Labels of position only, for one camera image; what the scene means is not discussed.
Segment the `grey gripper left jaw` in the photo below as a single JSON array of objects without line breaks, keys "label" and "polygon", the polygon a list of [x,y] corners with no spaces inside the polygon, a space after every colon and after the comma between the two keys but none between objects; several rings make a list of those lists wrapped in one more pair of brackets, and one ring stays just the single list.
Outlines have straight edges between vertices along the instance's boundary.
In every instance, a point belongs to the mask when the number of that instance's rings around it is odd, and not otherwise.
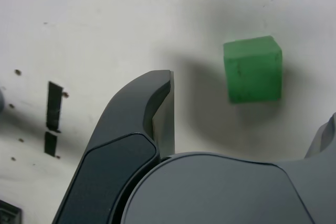
[{"label": "grey gripper left jaw", "polygon": [[106,106],[54,223],[120,223],[138,182],[174,153],[174,74],[150,71]]}]

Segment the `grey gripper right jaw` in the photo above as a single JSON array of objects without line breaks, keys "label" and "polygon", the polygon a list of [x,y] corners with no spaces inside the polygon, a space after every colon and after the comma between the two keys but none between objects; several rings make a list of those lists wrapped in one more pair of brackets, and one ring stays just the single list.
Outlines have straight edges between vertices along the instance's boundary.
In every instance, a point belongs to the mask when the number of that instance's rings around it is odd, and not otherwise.
[{"label": "grey gripper right jaw", "polygon": [[335,117],[304,159],[171,156],[133,190],[122,223],[335,223]]}]

